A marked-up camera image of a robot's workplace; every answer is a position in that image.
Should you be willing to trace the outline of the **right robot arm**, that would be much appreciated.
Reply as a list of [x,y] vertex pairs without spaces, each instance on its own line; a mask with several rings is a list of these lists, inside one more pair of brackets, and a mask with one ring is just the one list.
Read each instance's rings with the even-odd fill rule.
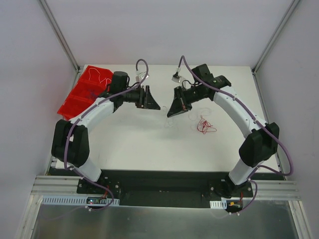
[[180,68],[172,76],[172,80],[179,83],[174,89],[172,104],[167,117],[171,118],[192,109],[192,104],[203,99],[210,99],[220,106],[235,122],[244,137],[239,148],[239,160],[214,192],[220,197],[230,199],[242,191],[257,167],[277,153],[279,126],[267,123],[252,113],[237,97],[230,81],[223,75],[213,76],[206,64],[191,70],[194,83],[190,88],[183,86],[183,79],[179,74]]

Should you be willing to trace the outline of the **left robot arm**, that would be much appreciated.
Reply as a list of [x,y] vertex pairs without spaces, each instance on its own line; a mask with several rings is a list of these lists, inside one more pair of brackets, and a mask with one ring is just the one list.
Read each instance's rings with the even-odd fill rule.
[[66,170],[75,170],[89,179],[88,188],[95,194],[102,193],[105,181],[102,170],[90,158],[89,133],[123,103],[133,103],[138,109],[160,110],[150,87],[143,86],[143,79],[129,86],[129,75],[116,71],[105,91],[83,112],[71,120],[59,120],[55,125],[51,155],[60,160]]

